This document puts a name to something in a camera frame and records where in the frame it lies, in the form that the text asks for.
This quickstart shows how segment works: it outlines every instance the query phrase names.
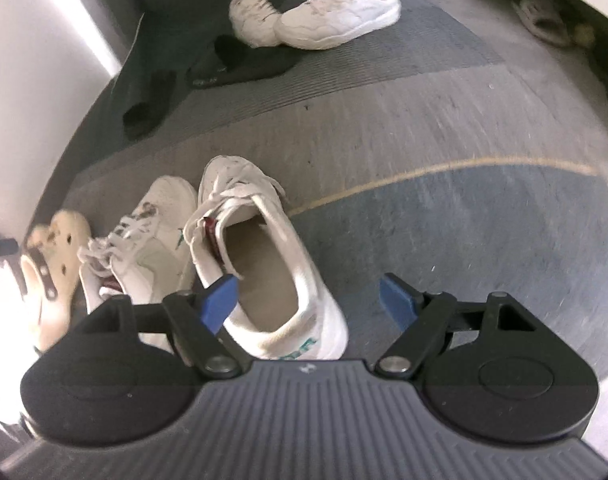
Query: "sneaker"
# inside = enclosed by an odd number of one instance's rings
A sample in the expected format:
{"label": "sneaker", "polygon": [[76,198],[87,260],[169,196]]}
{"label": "sneaker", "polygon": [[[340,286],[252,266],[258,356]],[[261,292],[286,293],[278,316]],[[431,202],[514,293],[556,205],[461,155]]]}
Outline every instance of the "sneaker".
{"label": "sneaker", "polygon": [[279,40],[305,50],[332,48],[399,20],[399,0],[308,0],[284,12]]}
{"label": "sneaker", "polygon": [[184,228],[204,287],[223,273],[240,279],[224,327],[263,359],[338,359],[348,328],[282,209],[276,180],[240,156],[216,156]]}
{"label": "sneaker", "polygon": [[75,211],[59,211],[50,225],[37,225],[26,240],[21,272],[24,302],[33,345],[45,352],[70,326],[72,295],[79,284],[77,251],[90,239],[86,219]]}
{"label": "sneaker", "polygon": [[268,0],[230,0],[228,16],[236,37],[251,47],[281,43],[274,30],[279,12]]}
{"label": "sneaker", "polygon": [[[129,295],[133,304],[160,303],[168,294],[193,288],[195,269],[182,227],[196,207],[191,184],[161,176],[106,238],[91,239],[80,249],[79,275],[88,313],[117,294]],[[140,338],[172,351],[164,334]]]}

